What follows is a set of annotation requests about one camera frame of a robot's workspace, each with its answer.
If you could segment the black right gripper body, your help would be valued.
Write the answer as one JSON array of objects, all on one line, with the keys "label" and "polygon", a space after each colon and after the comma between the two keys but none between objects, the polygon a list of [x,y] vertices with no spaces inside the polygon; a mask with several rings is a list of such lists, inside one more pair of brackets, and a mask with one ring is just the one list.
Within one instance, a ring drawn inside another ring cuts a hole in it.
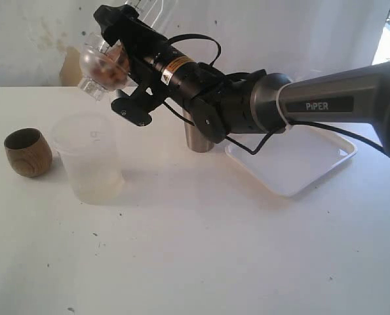
[{"label": "black right gripper body", "polygon": [[145,127],[152,122],[151,112],[170,97],[178,104],[182,103],[180,82],[163,81],[166,66],[181,57],[182,53],[173,47],[175,38],[167,38],[153,58],[130,58],[129,77],[137,83],[136,90],[130,95],[121,95],[111,103],[111,109],[122,118],[138,127]]}]

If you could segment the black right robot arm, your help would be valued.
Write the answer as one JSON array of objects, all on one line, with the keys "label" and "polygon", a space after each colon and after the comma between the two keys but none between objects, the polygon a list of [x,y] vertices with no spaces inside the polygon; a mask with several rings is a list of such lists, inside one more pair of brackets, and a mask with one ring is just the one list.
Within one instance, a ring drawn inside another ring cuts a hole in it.
[{"label": "black right robot arm", "polygon": [[196,33],[166,38],[130,5],[102,5],[94,19],[108,45],[120,44],[137,83],[111,109],[139,127],[150,124],[151,112],[170,98],[213,143],[234,134],[269,139],[293,125],[332,130],[336,122],[367,123],[380,140],[377,149],[390,157],[390,62],[301,82],[265,70],[225,74],[175,47],[197,39]]}]

